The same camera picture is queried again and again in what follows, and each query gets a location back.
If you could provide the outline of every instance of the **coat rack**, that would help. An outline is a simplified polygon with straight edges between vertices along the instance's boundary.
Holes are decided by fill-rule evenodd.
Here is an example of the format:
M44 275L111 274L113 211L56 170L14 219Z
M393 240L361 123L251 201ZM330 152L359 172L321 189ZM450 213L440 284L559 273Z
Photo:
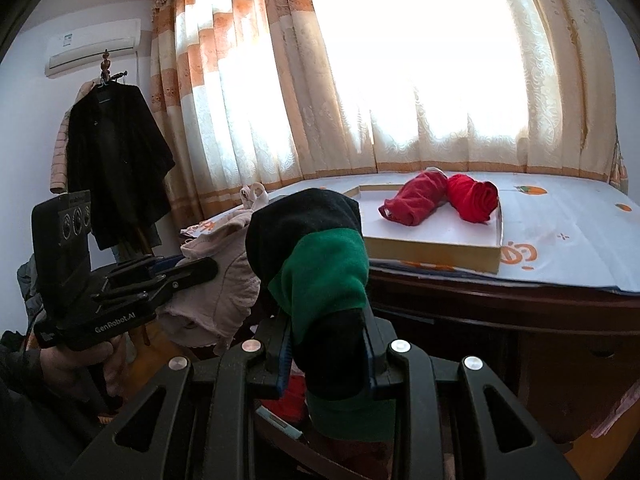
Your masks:
M102 79L102 84L106 85L108 82L110 81L116 81L118 79L120 79L121 77L124 77L127 75L127 71L125 70L124 72L118 72L115 75L110 75L109 72L109 67L111 66L111 60L109 59L109 51L107 49L104 50L104 54L102 54L102 63L100 63L100 68L101 68L101 72L100 72L100 79Z

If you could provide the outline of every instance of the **wooden table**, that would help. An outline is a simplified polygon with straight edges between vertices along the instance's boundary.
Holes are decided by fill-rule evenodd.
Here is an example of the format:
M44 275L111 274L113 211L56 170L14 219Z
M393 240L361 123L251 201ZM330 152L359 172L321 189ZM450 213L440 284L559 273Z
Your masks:
M370 272L368 292L377 314L428 353L483 358L567 449L640 378L637 297L380 270Z

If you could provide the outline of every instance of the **green fabric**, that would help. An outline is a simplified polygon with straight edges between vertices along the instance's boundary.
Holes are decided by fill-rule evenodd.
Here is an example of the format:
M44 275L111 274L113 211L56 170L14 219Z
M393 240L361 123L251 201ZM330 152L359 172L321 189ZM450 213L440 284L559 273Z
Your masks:
M328 437L360 442L394 439L394 400L372 400L366 392L351 399L324 400L307 390L306 405L316 430Z
M296 244L268 289L291 316L293 343L327 314L364 308L369 258L359 232L341 228L305 235Z

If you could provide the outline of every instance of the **green and black garment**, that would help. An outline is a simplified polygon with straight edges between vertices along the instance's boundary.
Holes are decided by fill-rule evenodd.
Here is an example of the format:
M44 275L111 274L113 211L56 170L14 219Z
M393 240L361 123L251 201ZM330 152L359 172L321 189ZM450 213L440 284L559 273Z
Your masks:
M358 203L307 189L256 211L246 236L254 273L291 316L315 427L341 440L393 439L395 405L367 391L363 309L369 259Z

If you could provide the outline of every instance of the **air conditioner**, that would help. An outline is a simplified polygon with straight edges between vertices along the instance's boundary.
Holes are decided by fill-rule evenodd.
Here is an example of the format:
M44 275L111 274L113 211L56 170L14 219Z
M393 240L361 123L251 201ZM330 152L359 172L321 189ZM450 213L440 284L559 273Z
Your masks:
M139 46L139 19L78 28L49 40L44 73L46 76L51 76L77 66L100 61L105 50L109 51L110 59L133 54Z

